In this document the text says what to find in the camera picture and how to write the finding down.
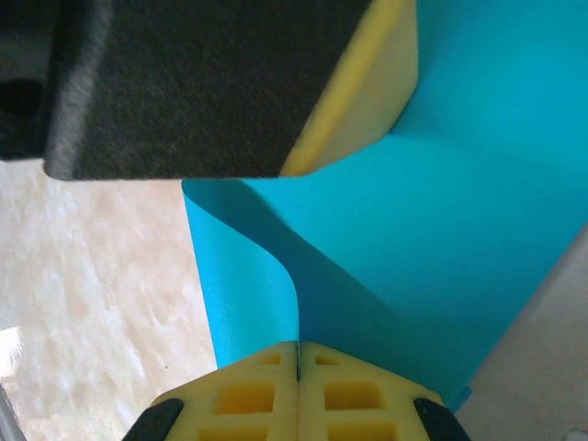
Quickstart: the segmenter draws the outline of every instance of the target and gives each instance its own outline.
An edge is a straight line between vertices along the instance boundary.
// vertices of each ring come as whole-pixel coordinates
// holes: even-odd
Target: yellow foam edge
[[[267,348],[170,390],[184,403],[165,441],[429,441],[417,398],[425,387],[332,348]]]
[[[385,135],[416,86],[417,52],[415,0],[374,0],[281,175],[306,175]]]

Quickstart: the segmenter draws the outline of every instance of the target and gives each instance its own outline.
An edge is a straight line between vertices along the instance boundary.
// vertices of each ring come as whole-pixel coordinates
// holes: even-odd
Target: black foam
[[[426,398],[417,398],[413,403],[431,441],[471,441],[447,407]]]
[[[275,176],[369,0],[67,0],[45,169]]]
[[[177,398],[160,402],[144,411],[122,441],[165,441],[184,403]]]

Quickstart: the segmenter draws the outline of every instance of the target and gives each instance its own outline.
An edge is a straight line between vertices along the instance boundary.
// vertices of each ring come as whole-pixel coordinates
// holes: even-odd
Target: beige marble floor
[[[0,163],[0,381],[29,441],[116,440],[214,369],[179,182]]]
[[[28,441],[120,439],[157,394],[214,369],[178,182],[0,163],[0,241],[0,383]],[[473,439],[588,428],[587,330],[585,234],[472,381],[458,417]]]

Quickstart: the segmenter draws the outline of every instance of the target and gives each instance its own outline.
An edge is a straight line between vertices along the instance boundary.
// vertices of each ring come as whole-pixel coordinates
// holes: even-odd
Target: curved sheet
[[[419,14],[384,140],[302,178],[184,182],[220,366],[300,332],[455,404],[588,219],[588,2]]]

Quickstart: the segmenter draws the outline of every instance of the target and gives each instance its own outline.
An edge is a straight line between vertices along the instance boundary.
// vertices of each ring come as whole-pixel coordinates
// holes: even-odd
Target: blue sheet
[[[423,0],[384,140],[302,178],[185,181],[219,366],[300,333],[457,407],[588,219],[587,20],[584,0]]]

